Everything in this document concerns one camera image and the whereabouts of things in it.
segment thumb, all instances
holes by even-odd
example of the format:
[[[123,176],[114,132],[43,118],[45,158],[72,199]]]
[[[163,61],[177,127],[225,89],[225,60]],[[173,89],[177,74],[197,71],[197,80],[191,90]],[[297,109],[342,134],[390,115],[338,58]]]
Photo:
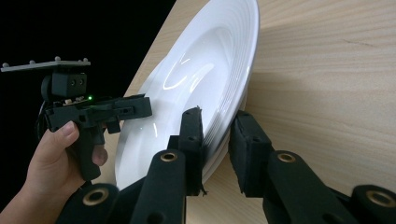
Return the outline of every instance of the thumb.
[[[35,151],[35,158],[44,162],[57,161],[67,147],[78,139],[79,132],[75,122],[69,121],[52,133],[47,130]]]

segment finger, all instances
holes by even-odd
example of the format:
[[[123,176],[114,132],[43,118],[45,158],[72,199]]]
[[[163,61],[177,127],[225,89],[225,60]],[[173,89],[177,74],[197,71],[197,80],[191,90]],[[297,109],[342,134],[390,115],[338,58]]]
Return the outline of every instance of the finger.
[[[92,153],[92,162],[98,166],[103,166],[108,159],[107,151],[105,150],[105,146],[97,145],[93,148]]]
[[[36,149],[36,156],[44,161],[56,161],[78,139],[78,127],[73,121],[67,122],[55,133],[47,130]]]

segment wooden surface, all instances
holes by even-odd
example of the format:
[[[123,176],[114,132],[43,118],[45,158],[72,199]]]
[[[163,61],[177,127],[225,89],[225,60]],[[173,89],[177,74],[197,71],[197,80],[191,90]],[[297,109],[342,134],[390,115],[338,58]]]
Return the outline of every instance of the wooden surface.
[[[178,0],[125,95],[136,94],[207,0]],[[264,1],[246,111],[275,149],[305,159],[349,195],[375,184],[396,191],[396,2]],[[94,182],[115,183],[118,135]],[[240,194],[228,157],[189,198],[187,223],[266,223],[261,200]]]

